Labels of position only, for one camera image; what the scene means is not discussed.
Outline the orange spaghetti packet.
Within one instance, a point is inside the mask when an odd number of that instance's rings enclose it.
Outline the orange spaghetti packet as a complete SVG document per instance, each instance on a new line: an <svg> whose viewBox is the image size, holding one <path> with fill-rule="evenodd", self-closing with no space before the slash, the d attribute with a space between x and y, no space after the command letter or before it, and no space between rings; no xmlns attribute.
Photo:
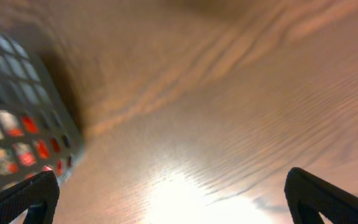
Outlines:
<svg viewBox="0 0 358 224"><path fill-rule="evenodd" d="M17 174L29 178L48 170L63 176L75 164L69 148L68 137L53 134L45 119L0 110L0 180Z"/></svg>

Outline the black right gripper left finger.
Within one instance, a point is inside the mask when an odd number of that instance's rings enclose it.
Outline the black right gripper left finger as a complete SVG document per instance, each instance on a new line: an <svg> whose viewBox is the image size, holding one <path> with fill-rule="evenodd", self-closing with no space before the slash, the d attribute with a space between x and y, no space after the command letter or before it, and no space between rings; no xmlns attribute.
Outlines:
<svg viewBox="0 0 358 224"><path fill-rule="evenodd" d="M24 223L52 224L60 195L52 171L40 172L0 192L0 224L10 223L24 211Z"/></svg>

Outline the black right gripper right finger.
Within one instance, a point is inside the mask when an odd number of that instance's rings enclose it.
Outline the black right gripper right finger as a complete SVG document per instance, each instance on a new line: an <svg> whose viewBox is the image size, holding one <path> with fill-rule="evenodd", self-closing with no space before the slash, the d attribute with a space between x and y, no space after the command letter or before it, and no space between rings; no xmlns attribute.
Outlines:
<svg viewBox="0 0 358 224"><path fill-rule="evenodd" d="M292 168L284 188L295 224L358 223L358 197L299 168Z"/></svg>

